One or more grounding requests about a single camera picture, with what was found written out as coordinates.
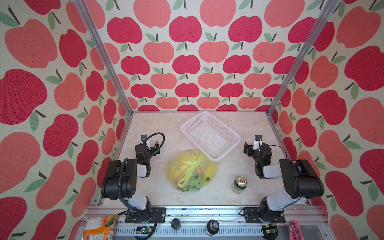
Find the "white plastic basket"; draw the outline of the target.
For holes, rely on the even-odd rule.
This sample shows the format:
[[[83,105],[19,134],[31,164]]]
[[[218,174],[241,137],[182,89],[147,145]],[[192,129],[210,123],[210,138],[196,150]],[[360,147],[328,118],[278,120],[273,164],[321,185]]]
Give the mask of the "white plastic basket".
[[[240,135],[210,112],[197,114],[182,124],[180,130],[214,162],[224,158],[241,140]]]

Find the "right aluminium corner post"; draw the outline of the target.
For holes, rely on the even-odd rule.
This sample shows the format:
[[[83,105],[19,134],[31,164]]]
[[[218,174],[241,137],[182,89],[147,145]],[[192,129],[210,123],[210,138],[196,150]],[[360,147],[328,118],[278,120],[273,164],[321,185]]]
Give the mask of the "right aluminium corner post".
[[[323,30],[326,23],[328,22],[329,17],[333,14],[338,3],[339,1],[336,1],[336,0],[329,0],[325,3],[325,6],[321,10],[319,17],[315,21],[314,26],[312,27],[306,41],[303,43],[303,47],[300,49],[299,54],[297,55],[295,61],[293,62],[289,73],[284,78],[281,84],[281,87],[279,88],[276,96],[274,97],[266,113],[267,117],[272,116],[278,103],[281,101],[281,98],[283,97],[284,93],[288,89],[290,82],[293,80],[294,76],[296,75],[302,63],[304,62],[307,54],[310,52],[310,50],[314,46],[315,41],[318,39],[321,31]]]

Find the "black round knob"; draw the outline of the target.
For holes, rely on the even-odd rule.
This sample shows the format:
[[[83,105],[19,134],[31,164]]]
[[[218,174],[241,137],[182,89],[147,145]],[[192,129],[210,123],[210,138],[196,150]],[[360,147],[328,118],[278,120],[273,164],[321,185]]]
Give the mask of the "black round knob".
[[[208,236],[216,235],[220,230],[220,224],[217,220],[209,220],[205,226],[205,232]]]

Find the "aluminium corner post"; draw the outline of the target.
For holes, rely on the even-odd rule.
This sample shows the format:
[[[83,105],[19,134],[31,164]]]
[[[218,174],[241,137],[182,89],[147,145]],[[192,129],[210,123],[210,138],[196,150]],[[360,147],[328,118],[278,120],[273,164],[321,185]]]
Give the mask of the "aluminium corner post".
[[[123,107],[125,108],[128,114],[128,117],[131,118],[133,115],[133,110],[131,108],[131,105],[128,101],[127,96],[125,95],[123,85],[120,81],[118,74],[115,71],[114,65],[107,51],[107,48],[105,47],[105,44],[100,37],[96,23],[93,20],[91,11],[88,8],[86,1],[75,1],[75,5],[98,51],[98,54],[103,62],[106,72],[109,75],[115,90],[117,91],[117,95],[121,100]]]
[[[304,62],[307,54],[310,52],[310,50],[314,46],[315,41],[318,39],[321,31],[323,30],[326,23],[328,22],[329,17],[333,14],[338,3],[339,1],[336,1],[336,0],[329,0],[325,3],[325,6],[321,10],[319,17],[315,21],[314,26],[312,27],[306,41],[303,43],[303,47],[300,49],[299,54],[297,55],[295,61],[293,62],[289,73],[284,78],[281,84],[281,87],[279,88],[276,96],[274,97],[266,113],[267,117],[272,116],[278,103],[281,101],[281,98],[283,97],[284,93],[288,89],[290,82],[293,80],[294,76],[296,75],[302,63]]]

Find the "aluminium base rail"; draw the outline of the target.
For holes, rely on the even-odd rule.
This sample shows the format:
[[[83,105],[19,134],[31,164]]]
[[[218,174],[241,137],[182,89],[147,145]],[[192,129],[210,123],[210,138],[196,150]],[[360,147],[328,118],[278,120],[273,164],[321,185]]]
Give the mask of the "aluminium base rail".
[[[83,219],[77,223],[71,234],[72,240],[83,239],[87,219],[118,215],[114,239],[136,240],[152,233],[152,240],[288,240],[286,227],[296,220],[305,240],[336,239],[322,209],[315,206],[293,205],[287,208],[282,219],[272,223],[262,223],[252,214],[256,206],[155,206],[158,223],[141,223],[127,215],[123,206],[89,207]],[[170,221],[178,218],[181,229],[174,231]],[[217,220],[219,232],[208,236],[205,226],[209,220]]]

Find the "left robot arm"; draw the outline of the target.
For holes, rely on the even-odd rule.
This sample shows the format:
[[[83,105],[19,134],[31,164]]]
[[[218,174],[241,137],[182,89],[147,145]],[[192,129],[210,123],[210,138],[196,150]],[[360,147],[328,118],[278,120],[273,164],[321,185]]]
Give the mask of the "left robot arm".
[[[153,147],[148,147],[145,142],[136,145],[136,158],[110,162],[102,183],[102,198],[119,200],[128,208],[127,215],[141,223],[157,222],[149,199],[137,192],[137,179],[149,177],[151,157],[159,151],[159,143]]]

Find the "left aluminium corner post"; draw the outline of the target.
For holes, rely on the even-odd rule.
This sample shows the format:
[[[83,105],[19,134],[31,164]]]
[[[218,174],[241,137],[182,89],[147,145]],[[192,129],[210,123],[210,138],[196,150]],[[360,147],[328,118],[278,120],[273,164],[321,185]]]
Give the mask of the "left aluminium corner post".
[[[107,51],[107,48],[105,47],[105,44],[100,37],[96,23],[93,20],[91,11],[88,8],[86,1],[75,1],[75,5],[98,51],[98,54],[103,62],[106,72],[109,75],[115,90],[117,91],[117,95],[121,100],[123,107],[125,108],[128,114],[128,117],[131,118],[133,115],[133,110],[131,108],[131,105],[128,101],[127,96],[125,95],[123,85],[120,81],[118,74],[115,71],[114,65]]]

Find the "yellow plastic bag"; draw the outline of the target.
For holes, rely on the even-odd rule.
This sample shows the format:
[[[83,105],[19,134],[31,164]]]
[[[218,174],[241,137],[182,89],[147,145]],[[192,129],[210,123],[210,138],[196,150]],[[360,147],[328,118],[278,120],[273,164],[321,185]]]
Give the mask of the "yellow plastic bag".
[[[200,150],[181,153],[166,165],[167,179],[181,192],[199,191],[216,176],[218,164]]]

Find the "orange snack packet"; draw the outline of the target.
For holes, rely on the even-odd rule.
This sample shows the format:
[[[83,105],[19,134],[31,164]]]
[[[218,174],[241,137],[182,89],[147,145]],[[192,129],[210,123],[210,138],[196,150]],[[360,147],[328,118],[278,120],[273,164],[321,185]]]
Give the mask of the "orange snack packet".
[[[87,220],[83,240],[112,240],[118,215],[94,217]]]

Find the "small grey knob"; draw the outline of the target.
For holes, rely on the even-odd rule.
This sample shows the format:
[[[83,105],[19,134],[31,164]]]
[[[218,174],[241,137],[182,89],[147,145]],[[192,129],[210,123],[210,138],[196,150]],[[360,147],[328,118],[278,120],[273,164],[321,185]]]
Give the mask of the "small grey knob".
[[[181,221],[178,218],[172,219],[170,225],[174,231],[179,231],[181,229]]]

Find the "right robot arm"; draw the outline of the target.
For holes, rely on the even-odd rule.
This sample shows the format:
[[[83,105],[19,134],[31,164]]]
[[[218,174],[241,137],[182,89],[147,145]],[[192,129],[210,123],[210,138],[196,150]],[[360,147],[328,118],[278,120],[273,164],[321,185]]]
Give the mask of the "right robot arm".
[[[272,149],[262,141],[244,144],[244,154],[255,161],[255,172],[260,179],[282,179],[283,187],[275,194],[264,197],[252,217],[262,223],[282,219],[287,207],[301,200],[321,197],[325,188],[308,160],[280,159],[271,164]]]

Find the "green drink can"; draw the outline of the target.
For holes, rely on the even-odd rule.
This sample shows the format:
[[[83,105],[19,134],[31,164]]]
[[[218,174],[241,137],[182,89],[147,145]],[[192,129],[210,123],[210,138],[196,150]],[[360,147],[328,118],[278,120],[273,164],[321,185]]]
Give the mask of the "green drink can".
[[[238,176],[235,178],[232,184],[232,190],[236,194],[242,193],[247,187],[247,180],[243,176]]]

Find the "pink snack packet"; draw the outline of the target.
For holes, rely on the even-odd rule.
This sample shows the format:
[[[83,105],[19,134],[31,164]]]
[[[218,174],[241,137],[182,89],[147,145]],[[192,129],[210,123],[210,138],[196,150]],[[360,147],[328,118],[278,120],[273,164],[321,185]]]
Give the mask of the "pink snack packet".
[[[289,240],[304,240],[301,227],[296,220],[290,221],[286,227],[288,228],[289,232]]]

